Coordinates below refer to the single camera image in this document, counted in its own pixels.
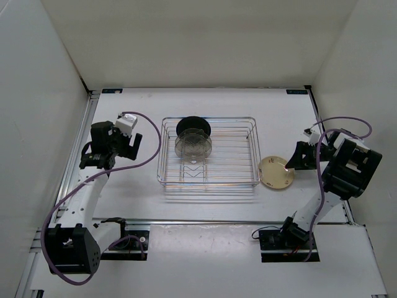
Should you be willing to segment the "black round plate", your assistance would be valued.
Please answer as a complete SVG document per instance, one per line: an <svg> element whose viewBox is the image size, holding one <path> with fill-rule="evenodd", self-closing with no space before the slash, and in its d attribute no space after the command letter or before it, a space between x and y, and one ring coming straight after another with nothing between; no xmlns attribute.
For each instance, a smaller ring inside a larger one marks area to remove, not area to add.
<svg viewBox="0 0 397 298"><path fill-rule="evenodd" d="M203 117L198 116L188 116L182 118L176 126L177 136L181 135L185 130L188 129L203 130L203 132L208 136L210 136L212 132L208 121Z"/></svg>

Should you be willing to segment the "clear glass plate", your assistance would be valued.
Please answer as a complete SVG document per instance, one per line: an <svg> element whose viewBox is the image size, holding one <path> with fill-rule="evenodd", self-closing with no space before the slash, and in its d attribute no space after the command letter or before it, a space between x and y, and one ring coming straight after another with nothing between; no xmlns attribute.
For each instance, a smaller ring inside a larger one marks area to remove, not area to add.
<svg viewBox="0 0 397 298"><path fill-rule="evenodd" d="M203 162L212 153L212 140L204 135L190 133L176 138L174 151L185 162Z"/></svg>
<svg viewBox="0 0 397 298"><path fill-rule="evenodd" d="M208 157L212 152L212 140L203 130L188 129L177 136L175 153L182 157Z"/></svg>

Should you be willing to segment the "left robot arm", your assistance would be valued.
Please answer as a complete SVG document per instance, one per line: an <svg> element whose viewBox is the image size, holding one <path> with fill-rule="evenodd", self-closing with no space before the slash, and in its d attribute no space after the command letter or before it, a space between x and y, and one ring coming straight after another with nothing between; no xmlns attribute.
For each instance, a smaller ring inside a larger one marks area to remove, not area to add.
<svg viewBox="0 0 397 298"><path fill-rule="evenodd" d="M44 243L53 263L52 273L94 274L101 254L111 244L116 248L129 244L130 233L125 229L124 219L111 217L100 223L92 220L116 157L129 160L137 157L142 139L141 134L132 133L137 122L136 116L127 114L115 122L92 124L91 139L83 147L79 163L83 185L69 198L54 227L45 231Z"/></svg>

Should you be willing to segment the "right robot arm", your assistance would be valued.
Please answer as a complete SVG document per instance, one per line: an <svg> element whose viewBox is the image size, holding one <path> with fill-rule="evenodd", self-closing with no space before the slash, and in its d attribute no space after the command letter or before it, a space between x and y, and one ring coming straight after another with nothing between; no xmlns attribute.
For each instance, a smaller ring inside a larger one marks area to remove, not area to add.
<svg viewBox="0 0 397 298"><path fill-rule="evenodd" d="M285 167L315 170L319 174L320 189L304 207L284 221L279 242L286 248L312 242L314 226L342 201L361 196L383 158L382 154L349 138L343 130L332 132L328 144L310 129L305 133L309 140L297 142Z"/></svg>

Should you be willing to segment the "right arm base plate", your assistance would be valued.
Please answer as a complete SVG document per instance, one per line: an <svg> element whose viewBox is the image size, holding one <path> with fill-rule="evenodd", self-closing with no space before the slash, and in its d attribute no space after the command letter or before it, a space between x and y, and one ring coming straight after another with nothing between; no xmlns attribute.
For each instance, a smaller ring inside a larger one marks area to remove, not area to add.
<svg viewBox="0 0 397 298"><path fill-rule="evenodd" d="M251 238L259 242L261 261L263 263L300 263L320 262L316 240L312 238L312 244L291 242L281 236L281 228L276 226L265 226L254 230Z"/></svg>

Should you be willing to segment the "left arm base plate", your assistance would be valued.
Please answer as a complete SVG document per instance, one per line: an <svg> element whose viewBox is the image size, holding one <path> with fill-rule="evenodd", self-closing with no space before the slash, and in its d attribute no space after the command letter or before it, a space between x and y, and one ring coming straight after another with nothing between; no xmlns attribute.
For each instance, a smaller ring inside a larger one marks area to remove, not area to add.
<svg viewBox="0 0 397 298"><path fill-rule="evenodd" d="M149 225L126 225L123 238L131 236L129 239L123 240L109 248L110 244L115 242L112 240L102 252L101 261L146 261L148 258L148 247L150 241L150 227Z"/></svg>

